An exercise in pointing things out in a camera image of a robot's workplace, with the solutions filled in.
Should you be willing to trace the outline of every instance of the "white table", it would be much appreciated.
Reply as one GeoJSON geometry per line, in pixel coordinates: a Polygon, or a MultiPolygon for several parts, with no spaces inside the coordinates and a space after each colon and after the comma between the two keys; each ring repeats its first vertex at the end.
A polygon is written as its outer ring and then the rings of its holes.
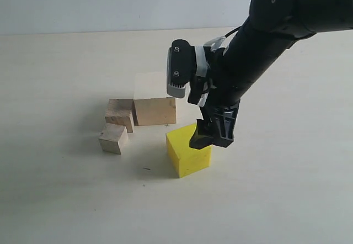
{"type": "Polygon", "coordinates": [[[200,116],[186,99],[177,125],[101,152],[109,98],[164,71],[174,39],[228,30],[0,37],[0,243],[352,243],[353,32],[300,42],[270,67],[208,169],[177,179],[166,155],[165,133],[200,116]]]}

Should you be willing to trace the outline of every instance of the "wooden cube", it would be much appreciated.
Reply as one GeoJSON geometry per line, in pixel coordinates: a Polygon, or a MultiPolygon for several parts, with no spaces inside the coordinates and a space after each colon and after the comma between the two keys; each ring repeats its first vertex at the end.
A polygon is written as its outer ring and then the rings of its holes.
{"type": "Polygon", "coordinates": [[[124,125],[127,132],[133,132],[133,99],[109,99],[105,122],[124,125]]]}
{"type": "Polygon", "coordinates": [[[196,124],[192,124],[167,133],[168,156],[179,178],[210,166],[212,146],[201,150],[189,147],[195,129],[196,124]]]}
{"type": "Polygon", "coordinates": [[[175,98],[135,99],[138,125],[162,125],[177,123],[175,98]]]}
{"type": "Polygon", "coordinates": [[[129,140],[127,128],[124,125],[105,124],[98,140],[103,151],[121,155],[121,148],[129,140]]]}

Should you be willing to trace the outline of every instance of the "white wall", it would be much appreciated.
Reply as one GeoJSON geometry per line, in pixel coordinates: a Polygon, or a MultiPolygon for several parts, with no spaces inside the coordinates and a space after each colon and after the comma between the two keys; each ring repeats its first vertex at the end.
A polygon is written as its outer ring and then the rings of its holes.
{"type": "Polygon", "coordinates": [[[236,26],[250,0],[0,0],[0,35],[236,26]]]}

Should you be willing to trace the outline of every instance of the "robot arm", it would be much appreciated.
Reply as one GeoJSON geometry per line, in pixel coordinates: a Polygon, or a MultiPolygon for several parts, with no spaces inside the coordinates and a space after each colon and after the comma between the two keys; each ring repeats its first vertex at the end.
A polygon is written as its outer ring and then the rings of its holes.
{"type": "Polygon", "coordinates": [[[172,43],[167,92],[200,106],[203,120],[190,147],[228,147],[241,97],[296,42],[318,33],[353,29],[352,0],[252,0],[249,17],[227,48],[172,43]]]}

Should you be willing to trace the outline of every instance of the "yellow foam cube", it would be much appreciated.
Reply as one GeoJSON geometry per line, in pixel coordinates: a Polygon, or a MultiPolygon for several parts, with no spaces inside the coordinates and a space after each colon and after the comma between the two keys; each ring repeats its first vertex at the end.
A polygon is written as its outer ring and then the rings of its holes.
{"type": "Polygon", "coordinates": [[[189,147],[196,124],[167,133],[167,151],[179,178],[210,166],[211,146],[197,150],[189,147]]]}

